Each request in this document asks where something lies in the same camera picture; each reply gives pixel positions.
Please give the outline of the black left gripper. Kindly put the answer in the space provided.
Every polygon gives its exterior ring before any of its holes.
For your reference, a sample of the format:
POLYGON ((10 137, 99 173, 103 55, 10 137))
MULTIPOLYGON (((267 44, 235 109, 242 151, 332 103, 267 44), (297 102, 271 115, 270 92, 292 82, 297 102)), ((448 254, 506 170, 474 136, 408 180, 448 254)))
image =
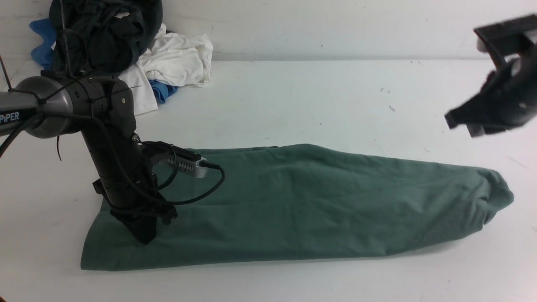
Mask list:
POLYGON ((98 168, 97 172, 96 193, 138 242, 147 245, 155 239, 158 218, 165 225, 177 218, 175 207, 157 189, 153 168, 134 168, 126 174, 118 168, 98 168))

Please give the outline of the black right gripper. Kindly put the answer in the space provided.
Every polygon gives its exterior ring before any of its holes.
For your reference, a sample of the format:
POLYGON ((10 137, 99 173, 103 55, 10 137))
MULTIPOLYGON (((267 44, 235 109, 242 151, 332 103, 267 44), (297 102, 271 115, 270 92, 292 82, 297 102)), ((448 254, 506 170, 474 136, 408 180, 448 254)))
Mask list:
POLYGON ((497 70, 485 90, 445 114, 450 130, 466 125, 470 137, 520 128, 536 117, 536 56, 513 59, 497 70))

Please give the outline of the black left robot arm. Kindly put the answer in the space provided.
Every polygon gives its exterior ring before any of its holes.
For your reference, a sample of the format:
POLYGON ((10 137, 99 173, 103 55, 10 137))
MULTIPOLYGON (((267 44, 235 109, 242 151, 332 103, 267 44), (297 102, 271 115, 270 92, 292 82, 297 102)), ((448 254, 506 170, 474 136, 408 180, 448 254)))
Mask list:
POLYGON ((99 175, 96 193, 138 242, 155 239, 157 220, 169 225, 177 217, 153 172, 168 153, 135 141, 133 94, 118 78, 43 71, 22 80, 1 92, 2 154, 21 132, 40 139, 80 132, 99 175))

